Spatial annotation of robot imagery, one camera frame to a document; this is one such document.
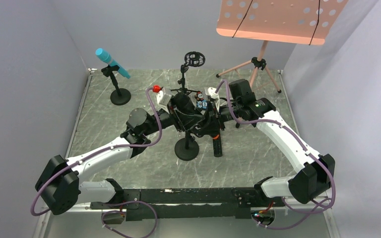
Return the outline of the black microphone orange end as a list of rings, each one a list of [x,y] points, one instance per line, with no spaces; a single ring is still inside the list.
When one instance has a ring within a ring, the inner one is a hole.
[[[206,120],[209,120],[205,117],[205,112],[204,110],[200,110],[197,108],[197,105],[195,105],[190,97],[188,95],[186,95],[185,93],[178,93],[176,95],[182,95],[183,96],[183,107],[181,110],[177,110],[175,109],[177,115],[203,115],[204,116],[204,120],[202,121],[206,121]]]

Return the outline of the black round-base mic stand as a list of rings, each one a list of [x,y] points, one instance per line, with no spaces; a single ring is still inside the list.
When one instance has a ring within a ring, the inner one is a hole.
[[[121,106],[127,104],[131,100],[131,93],[125,88],[120,88],[118,86],[118,81],[114,75],[114,71],[119,70],[119,66],[110,66],[108,65],[105,68],[101,69],[101,72],[105,77],[109,77],[115,90],[110,95],[110,100],[114,105]]]
[[[174,151],[178,159],[182,161],[191,161],[199,154],[199,145],[190,132],[185,133],[185,137],[178,140],[175,144]]]

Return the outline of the blue microphone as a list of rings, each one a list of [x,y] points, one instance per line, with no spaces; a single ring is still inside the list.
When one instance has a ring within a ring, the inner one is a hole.
[[[96,57],[111,67],[117,67],[117,72],[123,77],[130,79],[130,74],[103,48],[98,48],[95,51]]]

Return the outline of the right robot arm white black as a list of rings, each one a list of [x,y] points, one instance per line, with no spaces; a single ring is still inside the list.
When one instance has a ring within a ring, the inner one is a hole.
[[[204,99],[214,102],[213,109],[219,114],[217,119],[251,124],[264,133],[291,164],[295,175],[265,178],[257,184],[263,196],[293,197],[307,204],[331,190],[329,206],[335,203],[334,158],[309,146],[267,98],[256,99],[247,80],[232,83],[222,80],[216,88],[208,87],[202,94]]]

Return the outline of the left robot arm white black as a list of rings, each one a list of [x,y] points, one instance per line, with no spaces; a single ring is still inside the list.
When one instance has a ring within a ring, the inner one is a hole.
[[[204,114],[183,94],[169,100],[166,109],[156,110],[153,103],[150,106],[153,115],[143,108],[132,110],[126,130],[108,144],[75,157],[52,157],[35,185],[38,194],[34,200],[42,198],[54,215],[88,202],[119,206],[125,200],[125,192],[114,179],[91,182],[89,178],[116,162],[139,155],[161,139],[151,141],[147,138],[149,135],[156,132],[161,135],[162,130],[170,126],[184,131],[204,120]]]

